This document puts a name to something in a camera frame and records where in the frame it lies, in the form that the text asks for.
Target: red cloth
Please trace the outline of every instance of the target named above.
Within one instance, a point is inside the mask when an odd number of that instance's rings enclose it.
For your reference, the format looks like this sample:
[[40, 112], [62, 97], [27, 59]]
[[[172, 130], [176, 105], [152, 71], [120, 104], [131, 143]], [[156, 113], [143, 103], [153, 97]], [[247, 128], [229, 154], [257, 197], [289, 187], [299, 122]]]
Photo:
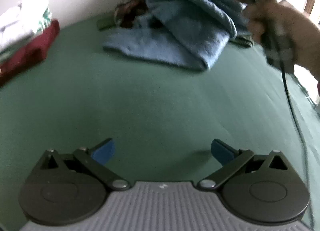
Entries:
[[21, 47], [6, 62], [0, 65], [0, 87], [17, 74], [42, 62], [47, 57], [48, 49], [59, 34], [60, 27], [57, 20], [30, 43]]

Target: green surface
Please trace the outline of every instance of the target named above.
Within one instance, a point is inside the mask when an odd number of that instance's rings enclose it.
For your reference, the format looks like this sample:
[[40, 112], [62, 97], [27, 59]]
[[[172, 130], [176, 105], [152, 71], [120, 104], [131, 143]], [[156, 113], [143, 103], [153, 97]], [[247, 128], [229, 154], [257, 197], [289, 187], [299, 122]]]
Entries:
[[[260, 154], [280, 149], [305, 179], [281, 75], [266, 65], [259, 47], [229, 44], [210, 71], [198, 73], [104, 52], [106, 32], [98, 32], [96, 21], [63, 29], [45, 62], [0, 89], [5, 229], [25, 223], [19, 188], [45, 149], [72, 152], [107, 137], [116, 142], [108, 167], [131, 182], [198, 181], [220, 167], [209, 151], [214, 138]], [[309, 147], [315, 219], [320, 219], [320, 121], [288, 81]]]

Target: cord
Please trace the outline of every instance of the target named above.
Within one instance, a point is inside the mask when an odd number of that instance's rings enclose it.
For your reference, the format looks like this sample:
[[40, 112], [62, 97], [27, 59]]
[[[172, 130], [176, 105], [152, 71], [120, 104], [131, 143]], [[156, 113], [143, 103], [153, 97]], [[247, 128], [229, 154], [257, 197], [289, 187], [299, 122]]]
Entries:
[[[285, 73], [284, 73], [284, 65], [283, 65], [282, 62], [280, 63], [280, 67], [281, 67], [281, 75], [282, 75], [282, 81], [283, 81], [283, 85], [284, 85], [284, 91], [285, 91], [285, 94], [287, 96], [287, 101], [288, 101], [288, 105], [289, 105], [289, 108], [290, 108], [290, 111], [291, 111], [291, 115], [292, 115], [294, 124], [296, 126], [296, 129], [297, 129], [297, 132], [298, 132], [301, 144], [302, 144], [307, 187], [308, 187], [308, 190], [310, 190], [310, 175], [309, 175], [309, 167], [308, 167], [308, 149], [307, 149], [307, 144], [306, 144], [306, 140], [303, 137], [301, 128], [299, 126], [299, 122], [298, 122], [296, 114], [294, 112], [294, 109], [292, 107], [292, 102], [291, 102], [291, 99], [290, 99], [288, 86], [287, 86], [287, 80], [285, 78]], [[315, 228], [315, 219], [314, 219], [314, 216], [313, 216], [313, 210], [312, 210], [311, 202], [309, 203], [308, 211], [309, 211], [309, 214], [310, 214], [310, 227], [311, 227], [312, 230], [314, 230], [314, 228]]]

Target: blue denim cloth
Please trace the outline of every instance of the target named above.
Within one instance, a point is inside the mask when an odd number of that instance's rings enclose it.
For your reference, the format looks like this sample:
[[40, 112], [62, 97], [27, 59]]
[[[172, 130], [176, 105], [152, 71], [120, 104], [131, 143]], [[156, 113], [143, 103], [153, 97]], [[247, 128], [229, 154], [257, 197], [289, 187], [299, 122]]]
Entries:
[[[230, 38], [248, 34], [236, 0], [146, 0], [133, 29], [111, 29], [104, 49], [189, 69], [210, 69]], [[149, 25], [157, 19], [162, 28]]]

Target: ribbed surface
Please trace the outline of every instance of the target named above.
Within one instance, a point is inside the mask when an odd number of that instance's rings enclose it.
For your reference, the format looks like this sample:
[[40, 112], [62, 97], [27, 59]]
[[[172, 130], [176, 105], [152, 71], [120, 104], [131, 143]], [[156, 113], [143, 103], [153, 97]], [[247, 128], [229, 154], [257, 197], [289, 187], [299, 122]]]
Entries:
[[300, 222], [279, 227], [247, 223], [233, 216], [214, 193], [190, 182], [137, 182], [113, 192], [100, 211], [77, 224], [45, 227], [28, 222], [21, 231], [308, 231]]

